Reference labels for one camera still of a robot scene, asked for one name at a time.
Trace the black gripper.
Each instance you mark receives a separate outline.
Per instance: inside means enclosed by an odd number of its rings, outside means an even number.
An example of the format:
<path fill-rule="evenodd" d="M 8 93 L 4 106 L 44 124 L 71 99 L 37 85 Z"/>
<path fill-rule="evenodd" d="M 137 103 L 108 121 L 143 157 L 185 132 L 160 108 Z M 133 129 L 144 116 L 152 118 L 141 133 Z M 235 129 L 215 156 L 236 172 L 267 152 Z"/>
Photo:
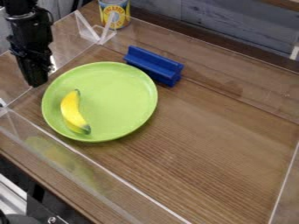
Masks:
<path fill-rule="evenodd" d="M 7 7 L 5 12 L 12 29 L 7 38 L 12 55 L 28 85 L 37 88 L 48 81 L 52 66 L 52 13 L 41 7 Z"/>

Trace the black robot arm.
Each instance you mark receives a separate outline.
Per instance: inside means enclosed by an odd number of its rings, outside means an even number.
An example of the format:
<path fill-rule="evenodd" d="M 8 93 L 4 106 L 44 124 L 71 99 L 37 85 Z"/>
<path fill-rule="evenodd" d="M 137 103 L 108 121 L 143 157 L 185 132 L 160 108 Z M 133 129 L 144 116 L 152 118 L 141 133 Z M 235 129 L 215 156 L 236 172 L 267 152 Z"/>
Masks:
<path fill-rule="evenodd" d="M 37 88 L 48 81 L 52 70 L 52 13 L 37 5 L 37 0 L 0 0 L 11 33 L 9 51 L 29 86 Z"/>

